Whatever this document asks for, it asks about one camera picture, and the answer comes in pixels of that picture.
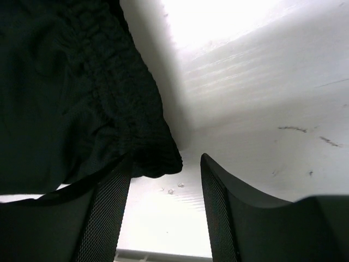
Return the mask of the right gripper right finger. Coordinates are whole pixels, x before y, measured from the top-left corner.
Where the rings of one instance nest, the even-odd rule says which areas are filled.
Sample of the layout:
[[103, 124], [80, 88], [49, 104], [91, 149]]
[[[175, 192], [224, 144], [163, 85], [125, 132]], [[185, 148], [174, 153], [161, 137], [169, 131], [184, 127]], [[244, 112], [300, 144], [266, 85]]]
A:
[[214, 261], [348, 261], [348, 196], [289, 202], [264, 193], [201, 156]]

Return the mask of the black shorts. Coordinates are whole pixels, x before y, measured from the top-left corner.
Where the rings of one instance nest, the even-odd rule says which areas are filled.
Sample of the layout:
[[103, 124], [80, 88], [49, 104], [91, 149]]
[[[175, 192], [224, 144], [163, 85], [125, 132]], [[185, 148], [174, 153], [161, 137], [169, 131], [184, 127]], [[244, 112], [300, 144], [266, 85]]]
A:
[[152, 74], [109, 1], [1, 1], [1, 194], [45, 194], [122, 155], [182, 171]]

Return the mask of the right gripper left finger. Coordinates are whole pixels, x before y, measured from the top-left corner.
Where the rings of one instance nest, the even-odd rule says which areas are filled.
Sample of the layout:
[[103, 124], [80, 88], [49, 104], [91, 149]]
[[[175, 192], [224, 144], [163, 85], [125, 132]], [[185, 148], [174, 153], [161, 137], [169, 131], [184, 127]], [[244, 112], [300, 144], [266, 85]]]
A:
[[38, 199], [1, 204], [1, 261], [113, 261], [131, 180], [126, 154]]

